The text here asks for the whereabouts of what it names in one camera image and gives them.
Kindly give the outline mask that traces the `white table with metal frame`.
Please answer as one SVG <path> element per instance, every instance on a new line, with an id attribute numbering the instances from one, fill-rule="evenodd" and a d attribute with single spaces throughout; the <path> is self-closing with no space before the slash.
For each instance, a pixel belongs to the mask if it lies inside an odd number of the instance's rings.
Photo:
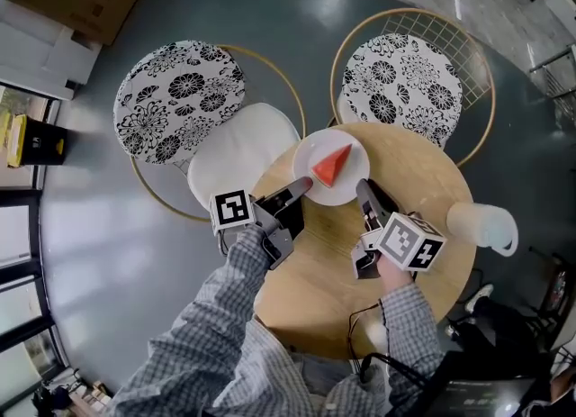
<path id="1" fill-rule="evenodd" d="M 576 108 L 576 42 L 535 64 L 528 75 L 556 104 L 569 112 Z"/>

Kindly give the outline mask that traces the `floral cushion gold frame chair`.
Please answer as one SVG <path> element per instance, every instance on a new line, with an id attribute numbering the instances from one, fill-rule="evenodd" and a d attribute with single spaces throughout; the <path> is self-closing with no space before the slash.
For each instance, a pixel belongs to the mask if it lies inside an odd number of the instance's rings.
<path id="1" fill-rule="evenodd" d="M 395 8 L 356 25 L 333 60 L 334 119 L 380 122 L 448 150 L 459 167 L 481 149 L 496 113 L 496 87 L 481 44 L 428 10 Z"/>
<path id="2" fill-rule="evenodd" d="M 209 206 L 213 194 L 251 191 L 266 170 L 306 127 L 295 127 L 274 106 L 248 96 L 241 54 L 272 70 L 293 100 L 300 97 L 269 59 L 238 46 L 205 41 L 168 43 L 143 57 L 123 79 L 113 106 L 113 127 L 137 179 L 168 211 L 192 222 L 208 222 L 164 200 L 139 164 L 174 165 L 185 175 L 196 201 Z"/>

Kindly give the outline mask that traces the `white pitcher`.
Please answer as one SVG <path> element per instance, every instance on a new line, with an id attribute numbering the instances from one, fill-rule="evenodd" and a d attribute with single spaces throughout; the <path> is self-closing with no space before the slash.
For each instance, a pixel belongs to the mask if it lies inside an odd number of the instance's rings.
<path id="1" fill-rule="evenodd" d="M 511 257 L 518 248 L 518 226 L 506 209 L 489 204 L 455 203 L 446 227 L 452 235 L 480 248 Z"/>

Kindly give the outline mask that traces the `person's right forearm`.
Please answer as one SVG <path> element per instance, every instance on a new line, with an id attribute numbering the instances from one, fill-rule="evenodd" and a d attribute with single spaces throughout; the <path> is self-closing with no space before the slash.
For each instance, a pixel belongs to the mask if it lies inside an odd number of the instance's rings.
<path id="1" fill-rule="evenodd" d="M 402 417 L 414 406 L 444 358 L 437 324 L 409 272 L 387 258 L 377 262 L 388 352 L 368 354 L 357 374 L 339 382 L 325 404 L 328 415 Z"/>

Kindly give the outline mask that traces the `black bin with yellow lid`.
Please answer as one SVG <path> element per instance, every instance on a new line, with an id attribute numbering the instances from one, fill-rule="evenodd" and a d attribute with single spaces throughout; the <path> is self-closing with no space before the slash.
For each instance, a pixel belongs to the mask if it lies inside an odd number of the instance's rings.
<path id="1" fill-rule="evenodd" d="M 7 165 L 57 166 L 64 163 L 68 130 L 32 119 L 26 114 L 13 118 L 7 142 Z"/>

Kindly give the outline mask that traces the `white round plate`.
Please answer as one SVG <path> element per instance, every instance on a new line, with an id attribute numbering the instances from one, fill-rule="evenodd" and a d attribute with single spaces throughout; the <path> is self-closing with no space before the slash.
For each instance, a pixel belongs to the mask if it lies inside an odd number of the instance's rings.
<path id="1" fill-rule="evenodd" d="M 324 186 L 312 173 L 312 168 L 332 152 L 351 145 L 351 152 L 332 187 Z M 356 185 L 370 174 L 370 161 L 364 146 L 352 135 L 337 129 L 316 131 L 304 139 L 292 160 L 293 178 L 310 177 L 312 188 L 306 197 L 326 206 L 340 206 L 356 199 Z"/>

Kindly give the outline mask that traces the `person's left forearm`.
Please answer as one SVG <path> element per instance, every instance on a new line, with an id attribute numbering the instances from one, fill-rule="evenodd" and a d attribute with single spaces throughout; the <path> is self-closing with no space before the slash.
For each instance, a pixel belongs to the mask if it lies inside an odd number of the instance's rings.
<path id="1" fill-rule="evenodd" d="M 271 259 L 251 225 L 146 362 L 114 396 L 109 417 L 315 417 L 286 350 L 254 318 Z"/>

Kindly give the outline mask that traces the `round wooden table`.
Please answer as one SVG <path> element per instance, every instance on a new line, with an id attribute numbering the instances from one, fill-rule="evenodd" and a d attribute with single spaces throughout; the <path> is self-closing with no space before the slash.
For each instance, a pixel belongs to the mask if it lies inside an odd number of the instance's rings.
<path id="1" fill-rule="evenodd" d="M 438 230 L 455 203 L 472 201 L 456 164 L 435 144 L 399 126 L 356 122 L 333 129 L 355 137 L 370 161 L 369 177 L 400 209 L 417 212 Z M 269 195 L 291 183 L 298 142 L 260 177 L 254 195 Z M 256 315 L 285 345 L 314 355 L 347 359 L 365 355 L 373 344 L 364 328 L 376 319 L 382 294 L 378 279 L 359 280 L 351 251 L 363 233 L 356 199 L 326 206 L 305 197 L 304 229 L 293 254 L 268 273 L 256 302 Z"/>

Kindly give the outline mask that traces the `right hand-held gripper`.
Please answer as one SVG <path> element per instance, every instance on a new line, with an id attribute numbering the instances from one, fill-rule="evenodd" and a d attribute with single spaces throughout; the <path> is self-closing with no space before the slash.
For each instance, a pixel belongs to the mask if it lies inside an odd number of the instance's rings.
<path id="1" fill-rule="evenodd" d="M 428 272 L 446 237 L 417 216 L 398 213 L 396 202 L 371 178 L 360 179 L 355 191 L 367 230 L 351 251 L 355 278 L 377 278 L 380 257 L 411 274 Z"/>

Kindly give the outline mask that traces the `red watermelon slice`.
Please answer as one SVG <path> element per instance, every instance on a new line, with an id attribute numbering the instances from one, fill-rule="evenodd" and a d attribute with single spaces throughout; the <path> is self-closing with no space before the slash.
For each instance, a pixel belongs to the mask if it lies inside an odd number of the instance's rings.
<path id="1" fill-rule="evenodd" d="M 322 185 L 331 188 L 345 166 L 351 150 L 351 144 L 335 150 L 311 168 L 312 174 Z"/>

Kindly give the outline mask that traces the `black tablet screen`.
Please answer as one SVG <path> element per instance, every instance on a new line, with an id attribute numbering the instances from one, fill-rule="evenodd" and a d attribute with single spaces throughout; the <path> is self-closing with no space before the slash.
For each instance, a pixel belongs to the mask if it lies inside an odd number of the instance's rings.
<path id="1" fill-rule="evenodd" d="M 544 390 L 552 358 L 449 351 L 408 417 L 519 417 Z"/>

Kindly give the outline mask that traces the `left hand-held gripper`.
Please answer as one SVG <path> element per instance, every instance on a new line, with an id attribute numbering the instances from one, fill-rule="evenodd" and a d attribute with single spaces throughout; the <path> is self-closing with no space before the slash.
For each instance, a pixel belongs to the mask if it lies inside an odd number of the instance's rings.
<path id="1" fill-rule="evenodd" d="M 268 196 L 259 198 L 246 190 L 212 195 L 209 202 L 211 226 L 221 255 L 228 254 L 225 235 L 249 225 L 262 230 L 260 247 L 268 256 L 271 270 L 294 251 L 294 240 L 304 229 L 302 198 L 313 187 L 310 177 L 300 177 Z"/>

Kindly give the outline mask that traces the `white flat panel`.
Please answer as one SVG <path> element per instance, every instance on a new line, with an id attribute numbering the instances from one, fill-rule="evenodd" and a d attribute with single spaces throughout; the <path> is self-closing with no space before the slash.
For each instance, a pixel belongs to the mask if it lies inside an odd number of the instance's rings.
<path id="1" fill-rule="evenodd" d="M 0 21 L 0 83 L 70 101 L 90 78 L 103 45 L 64 26 L 45 41 Z"/>

